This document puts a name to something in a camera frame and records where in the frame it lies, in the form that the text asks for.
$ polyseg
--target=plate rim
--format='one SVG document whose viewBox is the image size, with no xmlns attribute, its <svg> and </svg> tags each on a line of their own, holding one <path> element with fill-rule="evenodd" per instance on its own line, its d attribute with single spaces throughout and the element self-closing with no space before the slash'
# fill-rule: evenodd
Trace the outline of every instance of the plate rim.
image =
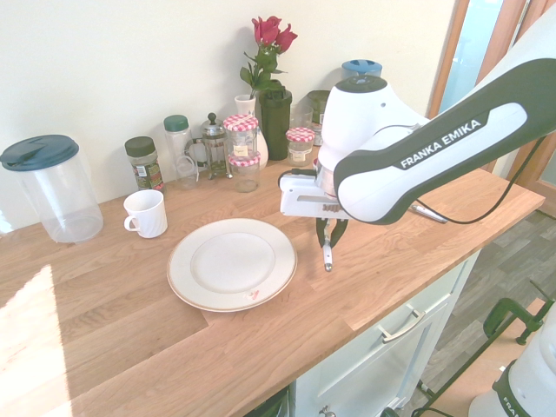
<svg viewBox="0 0 556 417">
<path fill-rule="evenodd" d="M 193 234 L 194 232 L 197 232 L 198 230 L 201 230 L 202 228 L 205 228 L 205 227 L 207 227 L 207 226 L 212 226 L 212 225 L 214 225 L 214 224 L 216 224 L 216 223 L 219 223 L 219 222 L 230 222 L 230 221 L 258 222 L 258 223 L 264 224 L 265 226 L 270 226 L 270 227 L 272 227 L 272 228 L 275 228 L 278 232 L 280 232 L 280 233 L 286 238 L 287 242 L 289 243 L 289 245 L 290 245 L 290 247 L 291 247 L 291 249 L 292 249 L 292 251 L 293 251 L 294 264 L 293 264 L 293 267 L 292 267 L 292 271 L 291 271 L 291 273 L 289 274 L 289 277 L 283 282 L 283 284 L 282 284 L 278 289 L 276 289 L 276 290 L 274 291 L 274 293 L 272 293 L 271 295 L 269 295 L 269 296 L 267 296 L 266 298 L 261 299 L 261 300 L 259 300 L 259 301 L 255 301 L 255 302 L 252 302 L 252 303 L 248 303 L 247 305 L 241 306 L 241 307 L 238 307 L 238 308 L 213 308 L 213 307 L 210 307 L 210 306 L 203 306 L 202 304 L 200 304 L 200 303 L 198 303 L 198 302 L 195 302 L 195 301 L 192 301 L 192 300 L 188 299 L 188 297 L 186 297 L 186 296 L 183 295 L 180 291 L 178 291 L 178 289 L 175 287 L 175 285 L 174 285 L 174 283 L 173 283 L 173 281 L 172 281 L 172 278 L 170 277 L 170 264 L 171 264 L 171 262 L 172 262 L 172 260 L 173 260 L 173 258 L 174 258 L 174 255 L 175 255 L 176 250 L 179 248 L 179 246 L 182 244 L 182 242 L 183 242 L 184 240 L 186 240 L 188 237 L 191 236 L 191 234 Z M 233 313 L 233 312 L 243 311 L 243 310 L 247 310 L 247 309 L 250 309 L 250 308 L 257 307 L 257 306 L 259 306 L 259 305 L 261 305 L 261 304 L 263 304 L 263 303 L 265 303 L 265 302 L 267 302 L 267 301 L 269 301 L 269 300 L 272 300 L 274 297 L 276 297 L 276 296 L 277 296 L 277 295 L 278 295 L 278 294 L 291 282 L 292 278 L 293 278 L 294 275 L 295 275 L 295 271 L 296 271 L 296 270 L 297 270 L 297 252 L 296 252 L 296 250 L 295 250 L 294 244 L 291 242 L 291 240 L 289 239 L 289 237 L 288 237 L 284 232 L 282 232 L 282 231 L 281 231 L 279 228 L 277 228 L 274 224 L 271 224 L 271 223 L 269 223 L 269 222 L 264 222 L 264 221 L 258 220 L 258 219 L 250 219 L 250 218 L 246 218 L 246 217 L 232 217 L 232 218 L 229 218 L 229 219 L 221 219 L 221 220 L 216 221 L 216 222 L 210 222 L 210 223 L 204 224 L 204 225 L 202 225 L 201 227 L 196 228 L 195 230 L 193 230 L 192 232 L 190 232 L 189 234 L 187 234 L 185 237 L 183 237 L 183 238 L 175 245 L 175 247 L 172 249 L 172 252 L 170 253 L 170 256 L 169 256 L 169 259 L 168 259 L 168 262 L 167 262 L 167 267 L 166 267 L 166 276 L 167 276 L 167 279 L 168 279 L 170 288 L 172 289 L 172 291 L 174 292 L 174 294 L 176 294 L 176 295 L 178 296 L 178 298 L 180 298 L 182 301 L 188 303 L 190 306 L 195 307 L 195 308 L 199 308 L 199 309 L 201 309 L 201 310 L 206 310 L 206 311 L 215 312 L 215 313 Z"/>
</svg>

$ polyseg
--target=white cabinet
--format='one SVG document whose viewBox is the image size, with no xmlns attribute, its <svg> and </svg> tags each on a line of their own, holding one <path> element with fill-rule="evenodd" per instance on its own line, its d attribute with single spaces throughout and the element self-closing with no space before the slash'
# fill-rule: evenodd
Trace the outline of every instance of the white cabinet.
<svg viewBox="0 0 556 417">
<path fill-rule="evenodd" d="M 337 417 L 375 417 L 409 401 L 477 255 L 302 375 L 292 417 L 320 417 L 326 406 Z"/>
</svg>

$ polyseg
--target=vase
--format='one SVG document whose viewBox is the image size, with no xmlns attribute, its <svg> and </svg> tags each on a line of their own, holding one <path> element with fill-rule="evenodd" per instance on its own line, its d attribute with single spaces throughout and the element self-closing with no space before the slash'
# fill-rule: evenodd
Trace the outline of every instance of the vase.
<svg viewBox="0 0 556 417">
<path fill-rule="evenodd" d="M 238 115 L 255 115 L 255 103 L 257 100 L 255 97 L 251 98 L 249 94 L 241 94 L 236 96 L 234 100 Z M 268 147 L 260 127 L 257 128 L 257 152 L 261 153 L 260 166 L 261 169 L 264 169 L 268 162 Z"/>
<path fill-rule="evenodd" d="M 267 140 L 268 159 L 282 161 L 288 157 L 289 108 L 292 93 L 281 91 L 263 91 L 259 95 L 261 105 L 262 133 Z"/>
</svg>

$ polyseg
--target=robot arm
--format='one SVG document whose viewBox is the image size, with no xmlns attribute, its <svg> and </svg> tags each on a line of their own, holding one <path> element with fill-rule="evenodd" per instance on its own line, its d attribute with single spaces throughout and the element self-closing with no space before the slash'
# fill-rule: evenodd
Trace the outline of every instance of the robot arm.
<svg viewBox="0 0 556 417">
<path fill-rule="evenodd" d="M 329 270 L 344 221 L 397 222 L 420 195 L 554 130 L 556 5 L 467 97 L 431 121 L 379 77 L 338 83 L 325 110 L 316 178 L 283 175 L 281 212 L 321 219 Z M 329 219 L 341 227 L 327 239 Z"/>
<path fill-rule="evenodd" d="M 556 6 L 461 102 L 397 142 L 377 147 L 371 137 L 340 159 L 334 191 L 343 210 L 396 222 L 420 195 L 556 130 L 555 58 Z"/>
</svg>

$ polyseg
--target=white plate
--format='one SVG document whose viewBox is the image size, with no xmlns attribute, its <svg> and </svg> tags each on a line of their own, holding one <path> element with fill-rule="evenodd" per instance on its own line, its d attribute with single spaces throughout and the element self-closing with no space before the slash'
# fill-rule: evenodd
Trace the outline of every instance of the white plate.
<svg viewBox="0 0 556 417">
<path fill-rule="evenodd" d="M 296 265 L 295 249 L 278 228 L 228 219 L 207 224 L 178 243 L 169 259 L 168 281 L 194 307 L 241 311 L 280 293 Z"/>
</svg>

